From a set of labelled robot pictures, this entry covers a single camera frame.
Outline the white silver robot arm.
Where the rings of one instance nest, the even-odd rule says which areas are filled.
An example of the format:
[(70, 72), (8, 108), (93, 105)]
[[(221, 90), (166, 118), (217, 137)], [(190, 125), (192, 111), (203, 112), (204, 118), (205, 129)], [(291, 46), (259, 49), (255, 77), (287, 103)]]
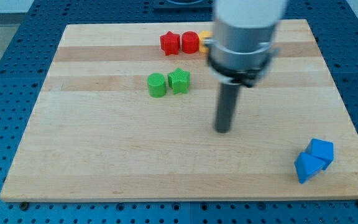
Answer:
[(208, 66), (220, 83), (214, 129), (231, 130), (242, 86), (252, 88), (266, 76), (278, 50), (276, 26), (287, 0), (217, 0), (213, 3), (212, 36), (204, 40)]

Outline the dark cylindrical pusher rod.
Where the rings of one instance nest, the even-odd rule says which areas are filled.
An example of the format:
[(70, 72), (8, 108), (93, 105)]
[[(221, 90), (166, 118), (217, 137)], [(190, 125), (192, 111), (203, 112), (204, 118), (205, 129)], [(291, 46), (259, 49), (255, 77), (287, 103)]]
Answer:
[(214, 128), (218, 133), (227, 133), (231, 130), (239, 90), (240, 85), (228, 85), (224, 83), (220, 85), (214, 122)]

